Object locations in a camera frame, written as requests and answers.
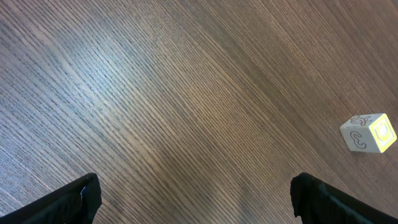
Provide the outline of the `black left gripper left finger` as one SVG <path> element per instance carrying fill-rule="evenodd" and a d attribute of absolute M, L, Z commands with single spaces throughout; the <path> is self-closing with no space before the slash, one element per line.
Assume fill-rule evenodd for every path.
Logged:
<path fill-rule="evenodd" d="M 92 223 L 101 204 L 99 178 L 89 173 L 1 217 L 1 223 Z"/>

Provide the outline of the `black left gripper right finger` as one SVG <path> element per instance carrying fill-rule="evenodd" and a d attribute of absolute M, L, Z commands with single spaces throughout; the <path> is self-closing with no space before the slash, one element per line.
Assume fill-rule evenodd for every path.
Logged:
<path fill-rule="evenodd" d="M 294 215 L 307 223 L 391 223 L 397 219 L 302 172 L 290 183 Z"/>

